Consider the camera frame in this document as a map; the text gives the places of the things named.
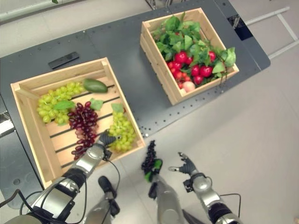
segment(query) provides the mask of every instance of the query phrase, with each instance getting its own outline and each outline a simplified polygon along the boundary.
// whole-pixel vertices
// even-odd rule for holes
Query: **purple grapes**
[[[75,134],[78,138],[78,146],[71,152],[72,155],[75,155],[74,160],[83,156],[97,137],[96,133],[99,126],[96,120],[98,115],[94,109],[90,108],[90,105],[90,101],[87,101],[84,106],[81,103],[77,103],[76,108],[68,113],[70,127],[71,129],[76,129]]]

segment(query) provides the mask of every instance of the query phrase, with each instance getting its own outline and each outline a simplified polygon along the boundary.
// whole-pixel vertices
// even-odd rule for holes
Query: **white floor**
[[[7,2],[0,0],[0,7],[8,7]],[[244,20],[290,6],[284,17],[299,36],[298,0],[231,2]],[[0,26],[0,56],[149,10],[142,0],[86,0],[26,17]],[[250,29],[267,54],[292,42],[276,17]],[[298,59],[299,45],[273,59],[268,69],[146,139],[156,140],[157,154],[164,160],[161,175],[177,191],[182,208],[209,223],[194,194],[185,192],[182,181],[187,176],[170,174],[166,169],[181,164],[178,151],[192,157],[198,169],[212,177],[214,189],[220,194],[242,195],[241,219],[245,224],[292,224],[299,216]],[[197,137],[186,134],[190,132]],[[140,170],[144,157],[145,149],[116,162],[121,171],[117,197],[121,212],[114,224],[156,223],[156,203],[147,197],[150,185]],[[87,209],[102,196],[97,184],[101,175],[117,182],[111,165],[96,170],[88,180]],[[237,198],[225,200],[237,212]],[[68,222],[80,219],[83,192],[76,202]],[[0,223],[16,215],[18,211],[3,207]]]

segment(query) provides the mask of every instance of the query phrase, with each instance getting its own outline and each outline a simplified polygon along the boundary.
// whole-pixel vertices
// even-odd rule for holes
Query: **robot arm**
[[[102,159],[110,158],[112,153],[106,147],[115,140],[115,137],[108,136],[106,130],[93,146],[86,151],[84,156],[77,160],[62,177],[59,177],[40,193],[31,205],[34,212],[15,217],[6,224],[27,224],[29,223],[27,219],[31,219],[30,223],[32,224],[48,224],[50,223],[49,220],[64,223],[75,205],[73,199],[83,183],[86,182],[86,179]]]
[[[207,216],[213,224],[243,224],[242,221],[231,212],[220,196],[212,189],[211,181],[200,173],[193,162],[183,153],[184,165],[181,167],[169,167],[170,171],[177,171],[190,175],[190,179],[184,181],[187,192],[194,191],[200,200]]]

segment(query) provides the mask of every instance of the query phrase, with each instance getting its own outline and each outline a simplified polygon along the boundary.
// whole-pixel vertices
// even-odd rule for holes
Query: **green grapes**
[[[113,112],[113,124],[109,134],[120,136],[110,147],[117,152],[126,152],[132,149],[132,143],[136,137],[134,128],[128,118],[122,112]]]
[[[50,123],[53,119],[57,124],[68,123],[68,110],[54,110],[53,106],[59,101],[70,100],[72,96],[78,95],[85,91],[82,83],[69,82],[65,86],[61,86],[56,90],[49,90],[48,93],[42,95],[38,99],[38,107],[36,111],[43,119],[44,123]]]

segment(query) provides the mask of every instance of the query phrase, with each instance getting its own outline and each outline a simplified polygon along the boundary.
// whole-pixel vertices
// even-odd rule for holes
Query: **black remote control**
[[[73,60],[75,60],[77,58],[79,58],[79,54],[74,51],[74,52],[72,52],[72,53],[70,53],[68,55],[65,55],[63,57],[60,57],[60,58],[52,61],[52,62],[49,62],[49,66],[50,66],[50,68],[55,69],[55,68],[57,68],[57,67],[59,67],[59,66],[61,66],[63,64],[71,62],[71,61],[73,61]]]

